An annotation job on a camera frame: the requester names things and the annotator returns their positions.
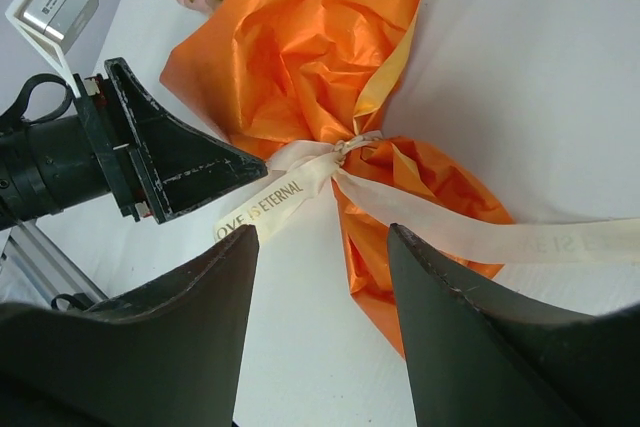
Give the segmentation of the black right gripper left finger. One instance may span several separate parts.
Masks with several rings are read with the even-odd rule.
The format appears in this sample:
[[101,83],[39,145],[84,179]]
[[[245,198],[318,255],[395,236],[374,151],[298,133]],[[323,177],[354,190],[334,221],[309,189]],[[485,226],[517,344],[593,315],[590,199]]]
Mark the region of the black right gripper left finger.
[[5,426],[230,426],[259,241],[244,226],[83,312],[1,307]]

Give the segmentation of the aluminium frame rail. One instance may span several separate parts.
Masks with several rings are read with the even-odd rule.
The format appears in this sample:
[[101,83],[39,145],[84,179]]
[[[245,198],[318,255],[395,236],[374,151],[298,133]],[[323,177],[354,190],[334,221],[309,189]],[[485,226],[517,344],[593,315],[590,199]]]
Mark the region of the aluminium frame rail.
[[1,233],[1,301],[39,307],[84,308],[107,295],[35,223]]

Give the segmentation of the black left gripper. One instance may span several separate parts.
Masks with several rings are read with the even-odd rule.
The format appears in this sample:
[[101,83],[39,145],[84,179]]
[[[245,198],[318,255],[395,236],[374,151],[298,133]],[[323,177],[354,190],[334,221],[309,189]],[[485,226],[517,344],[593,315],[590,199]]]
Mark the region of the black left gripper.
[[125,59],[104,67],[108,79],[73,75],[74,104],[123,217],[166,223],[267,175],[265,161],[167,111]]

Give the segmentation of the cream printed ribbon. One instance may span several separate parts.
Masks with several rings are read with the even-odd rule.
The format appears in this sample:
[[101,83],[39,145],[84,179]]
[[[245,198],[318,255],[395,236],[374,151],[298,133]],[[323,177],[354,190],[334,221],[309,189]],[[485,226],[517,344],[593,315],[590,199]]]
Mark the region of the cream printed ribbon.
[[287,219],[323,186],[334,181],[358,208],[378,222],[401,224],[437,250],[482,264],[563,264],[636,262],[636,219],[573,224],[508,224],[476,220],[413,194],[348,173],[346,156],[378,140],[378,131],[335,145],[295,141],[267,163],[269,184],[221,218],[213,228],[217,241],[244,225],[260,239],[279,231]]

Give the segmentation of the orange flower bouquet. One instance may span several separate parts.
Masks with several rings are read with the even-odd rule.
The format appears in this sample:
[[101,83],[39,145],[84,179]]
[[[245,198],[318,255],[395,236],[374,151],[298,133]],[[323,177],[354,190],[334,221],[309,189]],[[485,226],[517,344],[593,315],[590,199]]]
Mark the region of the orange flower bouquet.
[[[333,146],[378,130],[421,0],[223,0],[168,57],[160,82],[231,143],[263,160],[287,144]],[[376,72],[409,33],[400,59]],[[346,172],[495,224],[512,218],[432,145],[392,137],[347,154]],[[352,298],[405,357],[384,226],[332,181]]]

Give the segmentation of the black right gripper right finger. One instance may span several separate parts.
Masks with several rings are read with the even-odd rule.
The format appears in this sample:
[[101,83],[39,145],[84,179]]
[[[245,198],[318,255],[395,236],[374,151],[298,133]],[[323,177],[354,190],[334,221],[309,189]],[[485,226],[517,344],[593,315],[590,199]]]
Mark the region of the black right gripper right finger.
[[522,294],[391,226],[388,252],[421,426],[635,426],[639,309],[589,316]]

